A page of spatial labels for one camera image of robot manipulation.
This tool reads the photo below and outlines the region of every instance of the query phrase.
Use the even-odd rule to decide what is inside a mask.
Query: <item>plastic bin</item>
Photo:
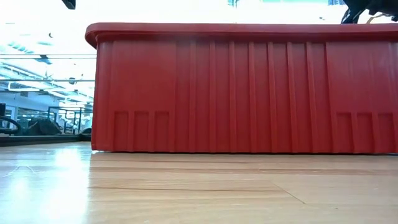
[[[398,152],[398,26],[99,23],[92,146]]]

